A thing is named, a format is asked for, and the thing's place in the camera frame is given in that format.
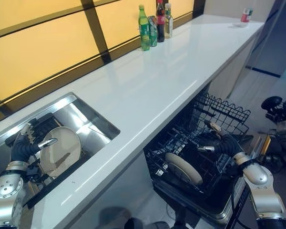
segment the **green bottle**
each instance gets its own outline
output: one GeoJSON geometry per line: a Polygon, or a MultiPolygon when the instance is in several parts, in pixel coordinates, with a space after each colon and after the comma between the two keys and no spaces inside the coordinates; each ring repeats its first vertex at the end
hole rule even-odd
{"type": "Polygon", "coordinates": [[[143,51],[149,50],[149,24],[147,16],[144,12],[144,5],[139,5],[139,30],[141,36],[141,47],[143,51]]]}

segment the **dish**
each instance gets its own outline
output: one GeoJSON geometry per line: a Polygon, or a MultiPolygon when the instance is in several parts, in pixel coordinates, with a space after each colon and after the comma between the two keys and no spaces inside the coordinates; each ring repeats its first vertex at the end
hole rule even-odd
{"type": "Polygon", "coordinates": [[[57,142],[41,150],[40,164],[44,172],[51,177],[57,177],[79,160],[81,142],[77,134],[65,127],[52,129],[44,138],[57,138],[57,142]]]}
{"type": "Polygon", "coordinates": [[[165,161],[170,170],[181,180],[194,185],[203,184],[203,179],[197,170],[178,155],[167,153],[165,161]]]}

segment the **stainless steel sink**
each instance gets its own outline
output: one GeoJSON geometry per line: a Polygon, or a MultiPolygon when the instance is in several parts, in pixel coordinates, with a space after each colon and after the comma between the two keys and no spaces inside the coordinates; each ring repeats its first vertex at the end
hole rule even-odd
{"type": "MultiPolygon", "coordinates": [[[[28,195],[27,201],[37,196],[37,198],[30,203],[29,207],[34,206],[43,196],[49,193],[68,175],[99,152],[120,133],[120,130],[113,124],[89,107],[75,94],[70,93],[25,117],[0,133],[0,173],[5,170],[10,161],[11,146],[14,137],[19,130],[33,118],[39,121],[39,127],[36,128],[35,132],[37,134],[34,141],[41,141],[44,136],[55,127],[66,126],[79,136],[82,152],[79,161],[57,178],[49,177],[47,180],[44,180],[42,184],[29,182],[31,193],[28,195]]],[[[39,157],[40,153],[37,153],[36,157],[30,158],[29,162],[31,164],[35,163],[40,168],[41,166],[38,163],[39,157]]],[[[40,171],[40,176],[43,176],[42,168],[40,171]]]]}

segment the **beverage can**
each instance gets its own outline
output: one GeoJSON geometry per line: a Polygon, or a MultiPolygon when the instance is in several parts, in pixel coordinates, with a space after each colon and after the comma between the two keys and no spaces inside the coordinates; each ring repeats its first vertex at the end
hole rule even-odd
{"type": "Polygon", "coordinates": [[[250,9],[249,8],[245,8],[240,21],[241,22],[249,22],[249,19],[250,19],[250,18],[248,18],[249,14],[250,14],[250,9]]]}
{"type": "Polygon", "coordinates": [[[151,41],[151,46],[154,47],[157,46],[157,37],[158,37],[156,17],[149,16],[148,23],[149,23],[149,39],[151,41]]]}

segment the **cable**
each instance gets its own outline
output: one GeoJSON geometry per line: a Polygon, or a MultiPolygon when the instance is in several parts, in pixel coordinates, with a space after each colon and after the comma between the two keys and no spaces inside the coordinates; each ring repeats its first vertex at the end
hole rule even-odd
{"type": "MultiPolygon", "coordinates": [[[[235,185],[236,185],[238,179],[239,179],[239,176],[238,176],[238,177],[235,177],[234,182],[233,182],[233,186],[232,186],[231,204],[232,204],[232,214],[233,214],[233,215],[234,215],[234,213],[235,213],[234,188],[235,188],[235,185]]],[[[245,229],[251,229],[250,227],[247,227],[246,225],[244,225],[244,224],[238,219],[238,216],[235,215],[235,219],[236,219],[236,221],[238,222],[238,224],[239,224],[240,226],[242,226],[243,228],[245,228],[245,229]]]]}

